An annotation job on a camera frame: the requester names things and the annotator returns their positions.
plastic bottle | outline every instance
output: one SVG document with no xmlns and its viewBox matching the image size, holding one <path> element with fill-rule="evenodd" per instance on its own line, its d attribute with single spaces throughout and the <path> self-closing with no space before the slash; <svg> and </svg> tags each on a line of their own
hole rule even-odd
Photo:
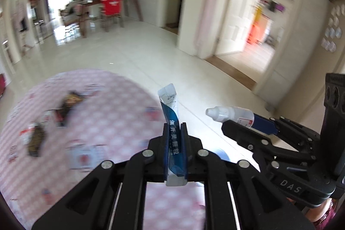
<svg viewBox="0 0 345 230">
<path fill-rule="evenodd" d="M 250 128 L 254 123 L 254 113 L 245 108 L 222 107 L 216 106 L 215 108 L 206 109 L 206 115 L 210 116 L 214 121 L 225 122 L 232 120 L 244 127 Z"/>
</svg>

tablecloth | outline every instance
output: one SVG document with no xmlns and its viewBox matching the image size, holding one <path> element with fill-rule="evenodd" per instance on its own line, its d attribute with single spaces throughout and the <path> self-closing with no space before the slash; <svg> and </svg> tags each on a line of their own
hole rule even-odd
<svg viewBox="0 0 345 230">
<path fill-rule="evenodd" d="M 66 128 L 54 120 L 45 125 L 40 157 L 29 156 L 21 132 L 45 111 L 58 108 L 70 91 L 90 88 L 97 91 L 72 110 Z M 105 159 L 129 160 L 162 134 L 163 124 L 158 103 L 124 77 L 103 70 L 59 73 L 31 89 L 8 116 L 0 136 L 0 191 L 17 219 L 31 229 L 92 166 Z M 194 186 L 148 183 L 144 229 L 201 229 L 203 215 Z"/>
</svg>

tablecloth print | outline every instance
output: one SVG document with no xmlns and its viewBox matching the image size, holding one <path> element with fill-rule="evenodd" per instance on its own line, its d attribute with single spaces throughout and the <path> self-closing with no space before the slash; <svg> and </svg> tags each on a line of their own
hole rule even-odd
<svg viewBox="0 0 345 230">
<path fill-rule="evenodd" d="M 69 91 L 82 92 L 86 85 L 104 89 L 76 106 L 67 128 L 46 127 L 42 156 L 28 156 L 19 135 L 46 110 L 57 108 Z M 60 73 L 31 89 L 14 107 L 0 137 L 0 190 L 26 229 L 64 196 L 89 170 L 70 170 L 66 148 L 71 143 L 103 146 L 104 158 L 115 163 L 145 149 L 146 140 L 163 130 L 163 114 L 152 121 L 145 114 L 157 102 L 137 84 L 103 70 Z M 9 162 L 16 147 L 17 158 Z M 202 215 L 194 184 L 167 188 L 149 183 L 144 229 L 201 229 Z"/>
</svg>

tiled floor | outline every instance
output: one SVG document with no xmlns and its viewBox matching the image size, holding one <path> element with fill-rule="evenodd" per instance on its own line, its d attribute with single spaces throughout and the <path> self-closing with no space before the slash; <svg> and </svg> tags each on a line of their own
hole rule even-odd
<svg viewBox="0 0 345 230">
<path fill-rule="evenodd" d="M 274 55 L 272 46 L 264 43 L 246 44 L 243 52 L 219 55 L 218 58 L 238 69 L 246 76 L 258 82 Z"/>
<path fill-rule="evenodd" d="M 179 98 L 179 119 L 205 148 L 221 147 L 233 162 L 249 159 L 251 152 L 223 136 L 221 123 L 205 115 L 217 105 L 240 106 L 269 117 L 264 101 L 208 62 L 175 47 L 177 35 L 156 26 L 125 19 L 125 28 L 114 25 L 108 33 L 96 23 L 88 38 L 63 40 L 64 28 L 36 45 L 15 65 L 16 74 L 0 100 L 0 127 L 9 110 L 31 87 L 59 72 L 103 69 L 138 83 L 158 100 L 157 91 L 173 83 Z"/>
</svg>

silver screw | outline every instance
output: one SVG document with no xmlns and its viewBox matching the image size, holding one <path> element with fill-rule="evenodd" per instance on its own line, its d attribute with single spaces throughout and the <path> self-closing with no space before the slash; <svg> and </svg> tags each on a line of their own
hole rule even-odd
<svg viewBox="0 0 345 230">
<path fill-rule="evenodd" d="M 143 151 L 144 157 L 151 157 L 153 156 L 153 151 L 151 149 L 146 149 Z"/>
<path fill-rule="evenodd" d="M 279 163 L 278 163 L 277 161 L 272 161 L 272 162 L 271 162 L 271 165 L 272 165 L 272 167 L 275 168 L 275 169 L 279 168 Z"/>
<path fill-rule="evenodd" d="M 249 164 L 249 162 L 248 162 L 247 160 L 241 160 L 241 161 L 239 161 L 238 165 L 239 165 L 241 168 L 246 169 L 246 168 L 249 167 L 250 164 Z"/>
<path fill-rule="evenodd" d="M 201 156 L 201 157 L 206 157 L 208 155 L 208 150 L 206 149 L 200 149 L 198 151 L 198 155 Z"/>
<path fill-rule="evenodd" d="M 113 166 L 113 163 L 109 160 L 103 161 L 101 164 L 103 169 L 109 169 Z"/>
</svg>

